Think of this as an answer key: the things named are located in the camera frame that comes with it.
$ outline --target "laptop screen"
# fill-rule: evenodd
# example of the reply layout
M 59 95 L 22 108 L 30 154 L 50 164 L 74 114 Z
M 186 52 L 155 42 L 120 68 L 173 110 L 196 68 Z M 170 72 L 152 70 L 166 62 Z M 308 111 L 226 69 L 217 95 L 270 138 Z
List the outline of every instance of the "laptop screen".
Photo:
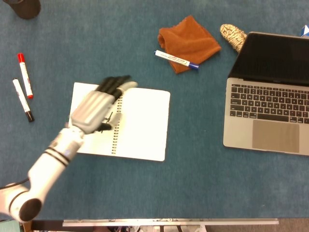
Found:
M 309 85 L 309 38 L 251 32 L 229 77 Z

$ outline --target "laptop keyboard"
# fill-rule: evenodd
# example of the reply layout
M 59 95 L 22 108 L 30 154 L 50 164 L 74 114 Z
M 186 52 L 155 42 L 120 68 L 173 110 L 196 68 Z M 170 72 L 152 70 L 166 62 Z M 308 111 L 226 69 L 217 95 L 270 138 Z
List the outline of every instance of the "laptop keyboard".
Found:
M 309 124 L 309 91 L 232 84 L 230 115 Z

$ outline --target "black cup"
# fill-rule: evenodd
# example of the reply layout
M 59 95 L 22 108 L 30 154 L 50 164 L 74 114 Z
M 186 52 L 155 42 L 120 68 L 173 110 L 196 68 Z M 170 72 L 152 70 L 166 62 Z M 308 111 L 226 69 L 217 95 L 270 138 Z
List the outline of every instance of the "black cup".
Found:
M 40 0 L 3 0 L 9 4 L 15 13 L 23 19 L 32 19 L 36 17 L 40 10 Z

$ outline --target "trackpad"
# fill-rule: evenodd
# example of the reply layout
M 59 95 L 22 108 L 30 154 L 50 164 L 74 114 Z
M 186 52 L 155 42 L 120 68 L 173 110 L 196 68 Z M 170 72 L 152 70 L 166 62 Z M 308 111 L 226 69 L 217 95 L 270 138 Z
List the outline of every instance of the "trackpad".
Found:
M 283 151 L 299 152 L 299 125 L 253 121 L 253 148 Z

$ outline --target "red cap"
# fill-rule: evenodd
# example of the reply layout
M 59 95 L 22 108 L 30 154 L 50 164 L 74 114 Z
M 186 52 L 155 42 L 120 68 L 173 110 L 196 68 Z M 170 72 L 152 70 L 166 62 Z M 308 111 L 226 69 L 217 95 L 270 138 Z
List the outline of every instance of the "red cap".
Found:
M 17 58 L 18 58 L 19 63 L 25 62 L 24 54 L 18 53 Z

